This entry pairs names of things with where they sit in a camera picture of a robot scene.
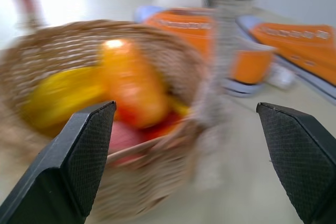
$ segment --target orange packaging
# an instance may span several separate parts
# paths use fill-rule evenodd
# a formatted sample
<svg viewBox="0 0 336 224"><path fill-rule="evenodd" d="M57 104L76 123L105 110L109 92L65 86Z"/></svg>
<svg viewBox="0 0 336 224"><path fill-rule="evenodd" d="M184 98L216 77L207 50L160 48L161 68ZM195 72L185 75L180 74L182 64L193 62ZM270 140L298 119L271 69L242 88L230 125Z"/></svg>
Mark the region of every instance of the orange packaging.
<svg viewBox="0 0 336 224"><path fill-rule="evenodd" d="M209 9L169 9L154 14L145 24L171 31L192 44L208 60L214 49L214 21Z"/></svg>
<svg viewBox="0 0 336 224"><path fill-rule="evenodd" d="M251 33L261 43L278 48L277 53L290 64L331 85L336 84L333 27L261 23Z"/></svg>

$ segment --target floor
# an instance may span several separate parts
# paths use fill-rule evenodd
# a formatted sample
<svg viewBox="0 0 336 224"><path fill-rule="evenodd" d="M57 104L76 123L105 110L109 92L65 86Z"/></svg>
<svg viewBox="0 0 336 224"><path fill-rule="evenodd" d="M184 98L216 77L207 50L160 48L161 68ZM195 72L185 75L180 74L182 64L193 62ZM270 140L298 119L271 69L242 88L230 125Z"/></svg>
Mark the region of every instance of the floor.
<svg viewBox="0 0 336 224"><path fill-rule="evenodd" d="M76 20L132 20L133 11L151 0L41 0L47 25ZM265 20L292 23L262 10L255 14ZM0 2L0 49L22 34L15 28L17 15L11 0ZM334 106L297 82L290 90L266 86L252 98L232 99L233 127L222 155L223 184L214 190L199 191L190 184L181 188L152 212L129 224L212 223L212 224L299 224L302 223L269 161L263 130L255 108L258 102L285 105L314 115L333 135ZM19 180L26 166L0 151L0 202ZM87 223L99 222L90 216Z"/></svg>

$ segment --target textured rubber pad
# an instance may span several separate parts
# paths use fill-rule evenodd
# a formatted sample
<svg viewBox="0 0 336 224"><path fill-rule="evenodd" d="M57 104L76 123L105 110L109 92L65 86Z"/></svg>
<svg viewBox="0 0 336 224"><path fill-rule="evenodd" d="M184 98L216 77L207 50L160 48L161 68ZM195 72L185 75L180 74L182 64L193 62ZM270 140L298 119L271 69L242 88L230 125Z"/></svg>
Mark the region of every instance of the textured rubber pad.
<svg viewBox="0 0 336 224"><path fill-rule="evenodd" d="M83 224L106 164L114 102L75 113L0 207L1 224Z"/></svg>
<svg viewBox="0 0 336 224"><path fill-rule="evenodd" d="M257 112L272 164L299 217L306 224L323 218L335 201L335 138L300 111L260 103Z"/></svg>

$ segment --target woven fiber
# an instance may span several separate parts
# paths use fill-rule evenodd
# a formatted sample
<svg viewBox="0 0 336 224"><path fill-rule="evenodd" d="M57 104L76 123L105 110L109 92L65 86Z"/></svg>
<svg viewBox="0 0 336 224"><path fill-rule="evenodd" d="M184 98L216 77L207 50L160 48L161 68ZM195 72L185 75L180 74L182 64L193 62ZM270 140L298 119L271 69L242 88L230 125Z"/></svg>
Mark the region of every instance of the woven fiber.
<svg viewBox="0 0 336 224"><path fill-rule="evenodd" d="M205 65L195 49L174 35L146 25L109 20L44 28L20 39L4 55L0 69L1 143L31 161L51 139L19 117L28 94L51 74L95 65L101 43L121 37L134 39L162 72L171 92L186 104L193 103ZM195 140L202 130L187 118L168 136L109 155L94 212L102 219L132 218L157 205L192 173ZM142 155L119 166L113 163L134 154Z"/></svg>

